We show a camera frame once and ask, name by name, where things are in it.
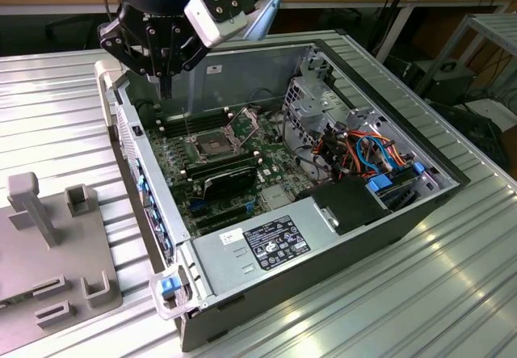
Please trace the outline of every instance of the warning label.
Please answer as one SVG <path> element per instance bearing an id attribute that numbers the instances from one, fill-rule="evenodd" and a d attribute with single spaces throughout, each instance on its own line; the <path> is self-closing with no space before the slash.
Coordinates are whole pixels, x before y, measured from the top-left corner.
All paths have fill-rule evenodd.
<path id="1" fill-rule="evenodd" d="M 244 232 L 244 238 L 264 271 L 310 251 L 289 215 Z"/>

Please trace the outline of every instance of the motherboard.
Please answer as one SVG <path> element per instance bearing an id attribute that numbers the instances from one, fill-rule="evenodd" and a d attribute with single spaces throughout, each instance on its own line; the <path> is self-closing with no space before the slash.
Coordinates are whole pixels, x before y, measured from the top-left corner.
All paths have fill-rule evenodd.
<path id="1" fill-rule="evenodd" d="M 286 150 L 274 112 L 235 110 L 161 120 L 147 131 L 194 238 L 292 203 L 314 185 Z"/>

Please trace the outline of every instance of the metal rack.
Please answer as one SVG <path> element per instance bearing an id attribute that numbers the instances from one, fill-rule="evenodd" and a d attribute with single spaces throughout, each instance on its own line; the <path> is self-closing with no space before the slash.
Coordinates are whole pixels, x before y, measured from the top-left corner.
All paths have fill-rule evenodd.
<path id="1" fill-rule="evenodd" d="M 466 15 L 416 86 L 415 93 L 421 95 L 424 92 L 431 79 L 469 29 L 476 31 L 477 36 L 461 55 L 460 62 L 466 63 L 484 39 L 494 42 L 513 56 L 517 55 L 517 15 Z"/>
<path id="2" fill-rule="evenodd" d="M 515 356 L 517 183 L 350 37 L 312 32 L 263 44 L 315 36 L 471 183 L 401 241 L 186 356 Z M 106 57 L 0 59 L 0 180 L 17 158 L 43 174 L 44 194 L 77 179 L 95 187 L 124 296 L 119 309 L 9 356 L 182 356 L 174 323 L 154 309 L 149 258 L 103 127 L 93 64 Z M 362 104 L 347 82 L 335 84 Z"/>

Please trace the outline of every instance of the white label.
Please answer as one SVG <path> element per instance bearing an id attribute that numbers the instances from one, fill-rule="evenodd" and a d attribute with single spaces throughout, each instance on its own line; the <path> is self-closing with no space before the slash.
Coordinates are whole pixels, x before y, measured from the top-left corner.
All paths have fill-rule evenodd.
<path id="1" fill-rule="evenodd" d="M 223 65 L 210 65 L 207 67 L 207 74 L 218 74 L 222 73 Z"/>
<path id="2" fill-rule="evenodd" d="M 223 242 L 223 245 L 229 245 L 239 239 L 244 239 L 244 236 L 242 235 L 242 228 L 237 227 L 236 229 L 227 231 L 226 233 L 219 234 L 219 238 L 221 239 L 221 242 Z"/>
<path id="3" fill-rule="evenodd" d="M 295 244 L 295 248 L 296 249 L 300 249 L 301 247 L 304 247 L 305 245 L 307 245 L 307 242 L 305 241 L 302 241 L 302 242 L 298 242 L 297 244 Z"/>

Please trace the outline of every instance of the sticker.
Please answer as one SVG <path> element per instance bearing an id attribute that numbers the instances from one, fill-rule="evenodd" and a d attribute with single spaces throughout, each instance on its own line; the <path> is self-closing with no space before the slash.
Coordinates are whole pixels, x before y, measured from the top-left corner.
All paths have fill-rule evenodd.
<path id="1" fill-rule="evenodd" d="M 223 245 L 229 245 L 232 242 L 238 241 L 239 239 L 244 239 L 242 236 L 242 228 L 237 227 L 236 229 L 227 231 L 226 233 L 219 234 L 219 238 Z"/>
<path id="2" fill-rule="evenodd" d="M 207 74 L 219 74 L 223 71 L 223 65 L 210 65 L 207 67 Z"/>
<path id="3" fill-rule="evenodd" d="M 244 239 L 264 271 L 310 251 L 289 215 L 246 231 Z"/>

